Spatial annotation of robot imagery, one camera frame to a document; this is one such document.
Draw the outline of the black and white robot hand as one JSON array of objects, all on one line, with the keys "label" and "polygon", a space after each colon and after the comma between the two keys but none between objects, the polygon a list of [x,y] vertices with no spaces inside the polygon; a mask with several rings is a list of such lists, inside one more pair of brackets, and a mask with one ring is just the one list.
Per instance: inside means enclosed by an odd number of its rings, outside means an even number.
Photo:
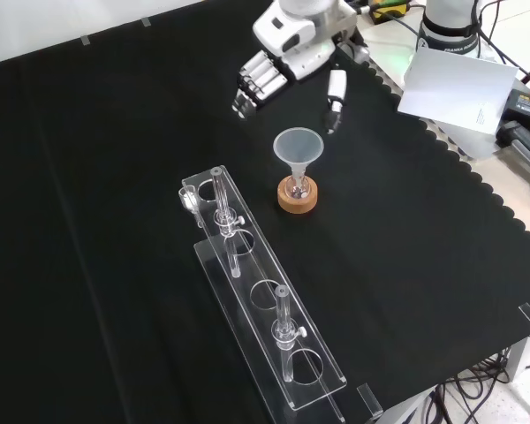
[{"label": "black and white robot hand", "polygon": [[231,108],[241,119],[254,115],[295,82],[328,64],[341,49],[357,64],[369,51],[357,28],[372,11],[355,1],[274,1],[254,22],[261,49],[238,71]]}]

